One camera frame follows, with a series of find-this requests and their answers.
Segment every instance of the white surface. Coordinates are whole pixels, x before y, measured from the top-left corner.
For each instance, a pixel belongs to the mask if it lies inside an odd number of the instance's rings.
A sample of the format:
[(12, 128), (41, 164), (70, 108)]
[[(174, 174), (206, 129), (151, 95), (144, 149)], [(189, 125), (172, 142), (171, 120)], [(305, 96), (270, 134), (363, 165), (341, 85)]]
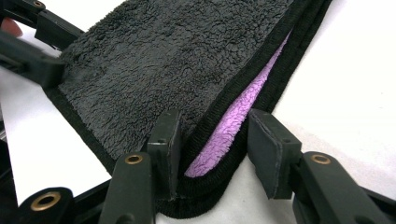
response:
[[(87, 30), (120, 2), (95, 1), (95, 7), (89, 7), (91, 1), (82, 7), (77, 0), (44, 3)], [(275, 111), (303, 142), (303, 151), (334, 156), (360, 185), (392, 199), (396, 199), (394, 8), (393, 0), (334, 0)], [(32, 33), (25, 34), (31, 41)], [(0, 70), (0, 102), (20, 203), (47, 187), (65, 186), (77, 195), (109, 178), (37, 86)], [(71, 157), (74, 150), (84, 155)], [(189, 220), (157, 216), (161, 224), (294, 222), (290, 202), (269, 202), (247, 159), (207, 214)]]

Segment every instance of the gray fleece fabric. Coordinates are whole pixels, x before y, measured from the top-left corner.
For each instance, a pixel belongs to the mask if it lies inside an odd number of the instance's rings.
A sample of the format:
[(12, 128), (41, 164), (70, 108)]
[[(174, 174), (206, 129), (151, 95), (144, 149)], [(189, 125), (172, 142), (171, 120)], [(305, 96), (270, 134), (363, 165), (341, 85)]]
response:
[(162, 112), (178, 109), (179, 197), (156, 204), (170, 217), (198, 216), (219, 200), (246, 155), (246, 122), (215, 169), (196, 178), (184, 172), (289, 36), (253, 105), (274, 108), (329, 4), (125, 1), (63, 52), (64, 82), (46, 94), (110, 173), (119, 156), (142, 148)]

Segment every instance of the fleece pad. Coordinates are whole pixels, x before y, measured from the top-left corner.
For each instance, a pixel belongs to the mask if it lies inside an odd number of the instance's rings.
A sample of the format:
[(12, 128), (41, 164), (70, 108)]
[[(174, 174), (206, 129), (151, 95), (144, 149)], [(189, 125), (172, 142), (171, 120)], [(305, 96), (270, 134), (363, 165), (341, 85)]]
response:
[(274, 108), (329, 2), (125, 1), (63, 52), (64, 83), (46, 94), (110, 173), (178, 109), (178, 198), (157, 209), (198, 216), (246, 155), (246, 113)]

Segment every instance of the fuzzy texture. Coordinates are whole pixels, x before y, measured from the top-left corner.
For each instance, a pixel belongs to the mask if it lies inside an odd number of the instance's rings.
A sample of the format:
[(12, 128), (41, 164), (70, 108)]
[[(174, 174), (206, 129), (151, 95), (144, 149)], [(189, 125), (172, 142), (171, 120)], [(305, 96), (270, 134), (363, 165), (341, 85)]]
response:
[(114, 160), (139, 150), (169, 109), (186, 139), (289, 5), (126, 1), (63, 53), (59, 89)]
[(270, 62), (265, 65), (259, 75), (254, 78), (250, 85), (248, 85), (242, 94), (228, 108), (227, 112), (225, 112), (205, 147), (186, 171), (186, 176), (197, 177), (206, 175), (207, 172), (219, 164), (219, 161), (230, 150), (233, 139), (238, 133), (242, 122), (247, 117), (248, 111), (253, 106), (259, 92), (262, 90), (262, 86), (267, 80), (286, 42), (287, 40), (282, 43)]

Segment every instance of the purple fleece lining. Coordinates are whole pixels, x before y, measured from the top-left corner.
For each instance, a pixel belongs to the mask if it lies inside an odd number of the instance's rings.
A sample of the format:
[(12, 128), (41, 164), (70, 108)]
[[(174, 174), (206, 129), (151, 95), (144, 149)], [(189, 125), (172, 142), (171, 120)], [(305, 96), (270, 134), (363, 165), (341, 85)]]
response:
[(212, 170), (230, 150), (233, 139), (239, 132), (242, 122), (245, 120), (249, 109), (253, 106), (259, 92), (262, 89), (268, 74), (271, 72), (277, 57), (280, 55), (285, 46), (288, 37), (283, 41), (276, 50), (267, 65), (262, 69), (256, 78), (247, 86), (247, 88), (239, 95), (227, 109), (224, 116), (215, 131), (206, 142), (204, 149), (197, 158), (191, 163), (189, 169), (184, 174), (188, 177), (197, 177), (205, 175)]

